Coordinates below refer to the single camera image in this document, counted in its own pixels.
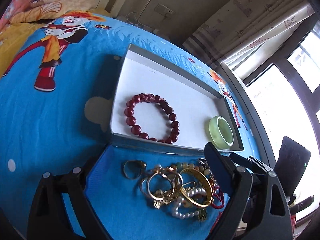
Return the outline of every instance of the box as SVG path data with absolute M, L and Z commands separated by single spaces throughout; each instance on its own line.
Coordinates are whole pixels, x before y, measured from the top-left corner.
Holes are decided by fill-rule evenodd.
M 226 99 L 206 83 L 175 64 L 137 46 L 130 45 L 121 62 L 110 120 L 110 142 L 114 146 L 159 153 L 203 155 L 204 146 L 211 141 L 208 123 L 220 115 L 231 126 L 234 144 L 223 152 L 243 151 L 243 143 Z M 151 93 L 164 98 L 174 109 L 180 123 L 180 135 L 173 145 L 140 139 L 126 124 L 124 109 L 133 95 Z M 171 121 L 153 103 L 139 103 L 134 117 L 142 132 L 163 139 L 171 131 Z

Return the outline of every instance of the striped curtain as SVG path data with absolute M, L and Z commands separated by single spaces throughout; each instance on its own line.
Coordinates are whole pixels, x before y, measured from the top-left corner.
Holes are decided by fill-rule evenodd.
M 214 69 L 313 13 L 307 0 L 231 0 L 198 28 L 182 48 Z

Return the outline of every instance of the red beaded bracelet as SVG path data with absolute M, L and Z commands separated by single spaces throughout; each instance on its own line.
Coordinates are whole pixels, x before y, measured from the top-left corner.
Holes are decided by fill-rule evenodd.
M 165 113 L 169 115 L 169 120 L 172 121 L 171 123 L 172 131 L 168 138 L 157 140 L 154 137 L 149 138 L 149 135 L 147 133 L 141 132 L 141 127 L 136 124 L 137 120 L 133 116 L 134 114 L 133 109 L 136 106 L 136 104 L 142 103 L 142 102 L 159 104 L 161 108 L 165 111 Z M 178 135 L 180 133 L 180 130 L 178 129 L 179 122 L 176 121 L 177 116 L 176 114 L 173 113 L 172 107 L 170 107 L 168 102 L 165 101 L 163 98 L 161 98 L 160 96 L 155 96 L 153 94 L 141 93 L 139 95 L 134 95 L 132 99 L 126 103 L 126 105 L 127 105 L 127 108 L 124 110 L 124 115 L 127 116 L 126 123 L 127 125 L 132 126 L 131 132 L 134 135 L 138 135 L 139 138 L 143 138 L 147 140 L 149 139 L 151 141 L 158 141 L 158 142 L 169 143 L 169 144 L 172 144 L 178 140 Z

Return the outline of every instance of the electrical socket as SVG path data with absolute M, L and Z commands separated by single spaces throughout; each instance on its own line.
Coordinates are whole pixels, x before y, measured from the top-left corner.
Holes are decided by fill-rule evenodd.
M 175 14 L 174 11 L 172 11 L 171 9 L 169 9 L 167 6 L 164 6 L 163 4 L 159 3 L 155 9 L 155 12 L 161 14 L 162 16 L 166 17 L 166 18 L 171 18 L 172 15 Z

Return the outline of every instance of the metal screw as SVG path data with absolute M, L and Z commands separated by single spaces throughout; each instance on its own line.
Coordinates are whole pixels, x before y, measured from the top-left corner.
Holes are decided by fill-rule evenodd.
M 44 177 L 45 179 L 49 178 L 50 176 L 50 172 L 45 172 L 42 177 Z
M 75 167 L 75 168 L 72 170 L 72 172 L 73 172 L 74 174 L 78 174 L 78 173 L 80 173 L 80 171 L 81 171 L 81 168 L 80 168 L 80 167 Z
M 270 177 L 273 177 L 273 178 L 276 176 L 276 173 L 274 171 L 269 171 L 268 174 Z
M 242 166 L 238 166 L 238 167 L 237 167 L 237 171 L 238 171 L 238 172 L 241 172 L 241 173 L 244 173 L 244 172 L 245 172 L 245 168 L 242 167 Z

